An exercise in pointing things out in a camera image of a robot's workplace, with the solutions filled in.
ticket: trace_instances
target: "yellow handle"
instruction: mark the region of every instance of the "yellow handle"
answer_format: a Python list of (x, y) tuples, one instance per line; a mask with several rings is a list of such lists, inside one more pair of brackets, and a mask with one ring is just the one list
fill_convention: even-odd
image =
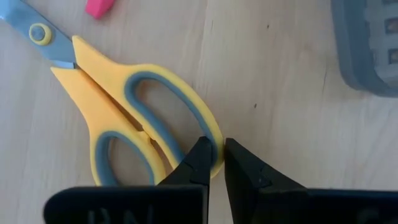
[(72, 41), (77, 64), (142, 125), (149, 137), (155, 140), (164, 151), (166, 158), (173, 168), (178, 166), (182, 158), (178, 158), (178, 156), (175, 155), (176, 150), (170, 148), (170, 145), (166, 143), (168, 139), (162, 137), (162, 134), (159, 133), (159, 129), (155, 128), (155, 123), (151, 123), (147, 119), (147, 114), (143, 114), (142, 111), (137, 110), (137, 108), (132, 105), (131, 101), (129, 101), (126, 96), (125, 87), (134, 75), (142, 74), (143, 72), (151, 72), (163, 77), (171, 83), (172, 86), (178, 88), (182, 95), (186, 96), (189, 102), (192, 103), (192, 108), (197, 109), (198, 113), (200, 113), (200, 116), (203, 118), (203, 122), (206, 123), (206, 127), (208, 127), (216, 152), (216, 161), (213, 161), (211, 176), (214, 177), (220, 171), (224, 159), (224, 142), (221, 131), (207, 105), (188, 84), (172, 72), (160, 66), (148, 64), (120, 65), (100, 54), (82, 38), (73, 36)]

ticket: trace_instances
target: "wood grain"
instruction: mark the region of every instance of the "wood grain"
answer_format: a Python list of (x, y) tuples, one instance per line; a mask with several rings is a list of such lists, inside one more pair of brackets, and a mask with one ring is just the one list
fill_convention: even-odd
[[(81, 0), (27, 2), (112, 60), (174, 71), (224, 136), (297, 182), (398, 189), (398, 101), (343, 83), (329, 1), (117, 0), (100, 21)], [(0, 220), (42, 223), (52, 194), (93, 185), (88, 130), (51, 63), (3, 21), (0, 30)], [(139, 94), (188, 151), (201, 131), (187, 107), (158, 83)], [(118, 177), (146, 183), (136, 155), (115, 148)], [(232, 223), (223, 173), (211, 181), (209, 223)]]

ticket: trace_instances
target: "scissor blade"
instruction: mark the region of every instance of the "scissor blade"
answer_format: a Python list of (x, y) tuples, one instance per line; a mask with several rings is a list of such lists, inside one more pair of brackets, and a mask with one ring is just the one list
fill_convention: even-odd
[(0, 0), (0, 19), (4, 19), (11, 9), (12, 2), (15, 0)]
[[(71, 40), (46, 20), (34, 8), (20, 0), (0, 0), (0, 17), (18, 30), (32, 43), (42, 55), (62, 68), (74, 68), (76, 64), (75, 51)], [(47, 45), (37, 45), (29, 37), (32, 24), (41, 23), (52, 31), (52, 39)]]

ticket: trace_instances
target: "wooden table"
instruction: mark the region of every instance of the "wooden table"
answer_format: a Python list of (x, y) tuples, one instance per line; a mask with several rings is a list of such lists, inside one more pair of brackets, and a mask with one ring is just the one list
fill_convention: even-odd
[[(307, 187), (398, 189), (398, 100), (347, 87), (327, 0), (117, 0), (100, 21), (82, 0), (27, 1), (67, 35), (120, 63), (156, 63), (198, 92), (224, 136)], [(0, 22), (0, 220), (42, 223), (59, 190), (93, 185), (88, 130), (34, 47)], [(166, 87), (141, 99), (189, 150), (201, 131)], [(127, 184), (144, 184), (136, 155), (115, 142)], [(223, 170), (209, 223), (231, 223)]]

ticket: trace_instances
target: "pink eraser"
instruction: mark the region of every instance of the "pink eraser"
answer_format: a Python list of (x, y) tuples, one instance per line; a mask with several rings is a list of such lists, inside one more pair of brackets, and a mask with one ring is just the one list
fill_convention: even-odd
[(113, 2), (114, 0), (88, 0), (86, 4), (86, 12), (92, 15), (95, 19), (99, 19), (112, 7)]

